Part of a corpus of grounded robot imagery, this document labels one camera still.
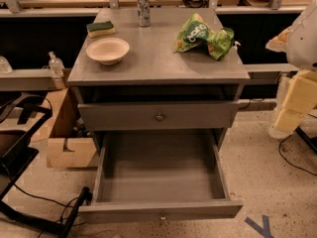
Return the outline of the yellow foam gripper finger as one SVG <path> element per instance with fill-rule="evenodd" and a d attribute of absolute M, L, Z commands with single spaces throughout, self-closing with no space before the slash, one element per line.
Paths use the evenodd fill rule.
<path fill-rule="evenodd" d="M 288 46 L 288 37 L 291 33 L 291 28 L 288 27 L 281 31 L 277 36 L 270 39 L 266 45 L 265 48 L 267 50 L 276 52 L 276 53 L 286 53 L 287 52 L 287 46 Z"/>
<path fill-rule="evenodd" d="M 275 139 L 293 134 L 305 116 L 317 105 L 317 72 L 301 69 L 295 76 L 284 76 L 279 83 L 276 107 L 268 133 Z"/>

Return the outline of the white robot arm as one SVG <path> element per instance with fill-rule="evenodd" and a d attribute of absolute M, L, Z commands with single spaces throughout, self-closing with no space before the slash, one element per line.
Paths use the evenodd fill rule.
<path fill-rule="evenodd" d="M 286 53 L 288 63 L 298 68 L 296 75 L 285 77 L 279 84 L 268 129 L 273 138 L 284 139 L 317 105 L 317 0 L 312 0 L 292 25 L 269 40 L 265 47 Z"/>

